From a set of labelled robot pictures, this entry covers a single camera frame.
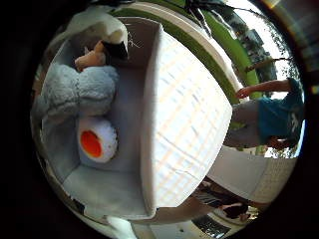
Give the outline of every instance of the hand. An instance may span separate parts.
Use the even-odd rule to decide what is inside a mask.
[[[281,149],[284,149],[285,147],[289,146],[285,139],[279,139],[276,136],[272,136],[269,139],[267,145],[270,146],[270,147],[273,147],[273,148],[275,148],[277,150],[281,150]]]
[[[201,184],[204,186],[204,187],[210,187],[211,183],[210,182],[207,182],[207,181],[202,181]]]
[[[249,219],[249,217],[250,217],[250,214],[248,214],[248,213],[241,213],[240,215],[239,215],[239,220],[240,221],[246,221],[247,219]]]
[[[219,206],[219,208],[220,208],[221,210],[224,210],[224,209],[227,209],[227,208],[229,208],[229,207],[241,206],[241,205],[242,205],[241,202],[235,202],[235,203],[228,204],[228,205],[221,205],[221,206]]]
[[[245,88],[241,88],[236,93],[236,97],[239,98],[239,99],[243,99],[243,98],[249,97],[250,94],[251,94],[250,87],[245,87]]]

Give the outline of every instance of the gray pants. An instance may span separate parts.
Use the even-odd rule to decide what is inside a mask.
[[[232,106],[231,121],[244,123],[239,129],[229,129],[224,145],[230,147],[256,147],[261,145],[258,132],[258,101]]]

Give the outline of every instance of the blue shirt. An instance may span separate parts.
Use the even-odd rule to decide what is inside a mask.
[[[291,147],[299,140],[304,118],[302,88],[296,80],[288,78],[288,81],[291,91],[284,99],[258,99],[258,127],[262,144],[266,144],[271,136],[287,138]]]

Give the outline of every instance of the white fabric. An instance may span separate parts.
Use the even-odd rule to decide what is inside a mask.
[[[62,183],[80,164],[74,119],[66,119],[59,124],[47,117],[42,122],[42,140],[49,165]]]
[[[204,179],[227,132],[231,106],[215,78],[183,44],[163,33],[149,121],[157,207],[183,203]]]
[[[64,189],[97,214],[142,219],[149,214],[138,173],[102,171],[79,165],[63,182]]]
[[[104,6],[91,6],[86,11],[73,16],[67,28],[58,34],[49,44],[49,48],[56,51],[61,43],[72,37],[77,49],[84,47],[93,49],[97,40],[104,40],[112,44],[124,42],[128,46],[128,31],[126,26],[117,18],[107,14]]]
[[[223,146],[207,176],[229,191],[249,198],[266,165],[267,160],[263,156]]]

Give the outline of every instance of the round toy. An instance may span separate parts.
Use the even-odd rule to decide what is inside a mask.
[[[102,117],[79,118],[78,143],[80,150],[95,162],[107,162],[118,149],[117,133]]]

